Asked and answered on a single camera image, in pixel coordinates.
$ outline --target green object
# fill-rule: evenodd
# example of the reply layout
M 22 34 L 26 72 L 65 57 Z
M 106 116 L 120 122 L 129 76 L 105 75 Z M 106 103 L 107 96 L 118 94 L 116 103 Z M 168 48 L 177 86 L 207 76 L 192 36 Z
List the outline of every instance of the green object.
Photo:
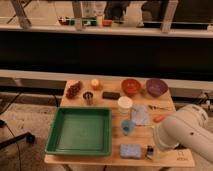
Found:
M 61 107 L 55 114 L 45 152 L 61 155 L 111 154 L 111 110 L 94 107 Z

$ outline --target chocolate bar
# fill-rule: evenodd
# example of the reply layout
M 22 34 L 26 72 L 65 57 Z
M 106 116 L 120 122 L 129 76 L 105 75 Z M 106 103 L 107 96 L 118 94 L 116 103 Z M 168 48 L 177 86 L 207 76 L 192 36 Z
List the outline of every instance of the chocolate bar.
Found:
M 120 93 L 117 92 L 106 92 L 104 91 L 102 94 L 103 99 L 113 99 L 113 100 L 118 100 L 120 98 Z

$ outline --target small cup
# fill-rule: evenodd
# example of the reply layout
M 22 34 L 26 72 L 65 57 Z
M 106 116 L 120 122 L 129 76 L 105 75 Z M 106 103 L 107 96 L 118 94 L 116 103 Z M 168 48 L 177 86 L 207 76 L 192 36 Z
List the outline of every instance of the small cup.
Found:
M 84 98 L 87 105 L 93 104 L 93 93 L 92 92 L 89 92 L 89 91 L 85 92 L 83 94 L 83 98 Z
M 124 120 L 121 123 L 122 132 L 125 136 L 129 135 L 135 128 L 135 124 L 131 120 Z
M 129 113 L 132 105 L 132 99 L 130 99 L 129 97 L 122 96 L 118 99 L 118 110 L 123 114 Z

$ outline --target floor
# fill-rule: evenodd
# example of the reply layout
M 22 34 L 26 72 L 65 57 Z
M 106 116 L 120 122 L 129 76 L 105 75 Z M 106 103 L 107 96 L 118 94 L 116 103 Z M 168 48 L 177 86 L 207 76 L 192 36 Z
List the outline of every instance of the floor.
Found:
M 1 111 L 16 96 L 15 93 L 1 93 L 0 98 L 4 99 L 0 105 Z M 60 103 L 60 96 L 57 102 L 53 95 L 21 94 L 16 101 L 0 115 L 15 135 L 27 131 L 36 136 L 36 143 L 27 144 L 24 140 L 19 143 L 21 152 L 22 171 L 64 171 L 61 165 L 50 165 L 44 163 L 44 147 L 48 130 L 54 116 L 56 104 Z M 213 132 L 213 120 L 210 119 L 208 129 Z M 0 128 L 1 141 L 11 138 L 12 135 L 6 127 Z M 172 168 L 171 171 L 212 171 L 213 164 L 202 157 L 194 154 L 196 161 L 195 168 Z M 71 166 L 74 171 L 102 171 L 102 166 Z M 107 171 L 155 171 L 158 168 L 146 167 L 107 167 Z M 0 171 L 19 170 L 19 157 L 16 145 L 11 145 L 0 150 Z

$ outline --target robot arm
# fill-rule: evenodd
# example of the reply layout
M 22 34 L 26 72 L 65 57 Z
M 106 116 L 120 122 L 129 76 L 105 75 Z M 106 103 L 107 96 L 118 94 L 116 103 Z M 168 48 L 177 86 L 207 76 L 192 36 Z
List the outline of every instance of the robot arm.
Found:
M 187 105 L 154 128 L 154 141 L 161 151 L 181 143 L 213 163 L 213 134 L 204 129 L 207 113 L 197 105 Z

